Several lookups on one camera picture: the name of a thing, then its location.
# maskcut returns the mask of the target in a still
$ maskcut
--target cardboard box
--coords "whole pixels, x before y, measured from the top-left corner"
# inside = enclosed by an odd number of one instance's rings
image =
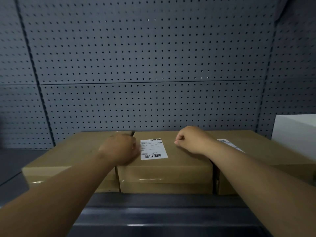
[[[316,161],[316,114],[276,116],[271,139]]]
[[[58,143],[44,155],[22,168],[29,187],[36,186],[61,171],[95,155],[108,137],[116,134],[132,135],[132,131],[80,132]],[[119,192],[115,168],[102,181],[96,192]]]
[[[135,132],[140,140],[161,138],[168,158],[142,160],[118,166],[123,193],[212,193],[213,166],[208,158],[177,147],[178,131]]]
[[[291,176],[309,184],[314,183],[316,164],[313,161],[253,131],[208,131],[208,133],[215,139],[227,139],[245,153]],[[223,173],[216,166],[214,169],[217,194],[236,194]]]

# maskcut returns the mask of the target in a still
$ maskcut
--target perforated metal panel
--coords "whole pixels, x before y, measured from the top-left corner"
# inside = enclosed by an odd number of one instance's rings
[[[44,85],[56,142],[79,131],[255,130],[262,81]]]
[[[0,86],[0,139],[7,148],[50,148],[36,85]]]
[[[276,28],[269,79],[316,78],[316,0],[293,0]]]
[[[316,79],[280,79],[267,82],[258,133],[271,138],[276,115],[315,114]]]
[[[40,83],[264,79],[276,0],[19,0]]]
[[[0,4],[0,85],[35,83],[14,0]]]

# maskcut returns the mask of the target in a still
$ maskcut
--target hand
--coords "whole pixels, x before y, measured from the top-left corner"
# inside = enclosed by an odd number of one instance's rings
[[[179,131],[174,143],[193,154],[204,155],[206,147],[213,140],[208,133],[200,128],[187,126]]]
[[[113,135],[100,146],[99,153],[111,163],[123,165],[132,160],[140,152],[136,138],[129,135]]]

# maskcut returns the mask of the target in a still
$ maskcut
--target white box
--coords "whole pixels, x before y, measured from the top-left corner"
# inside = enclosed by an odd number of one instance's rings
[[[276,116],[271,139],[316,161],[316,114]]]

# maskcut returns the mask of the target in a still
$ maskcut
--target person's left arm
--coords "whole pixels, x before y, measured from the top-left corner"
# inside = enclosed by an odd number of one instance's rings
[[[0,236],[66,236],[105,176],[139,152],[128,135],[108,138],[98,153],[30,189],[0,209]]]

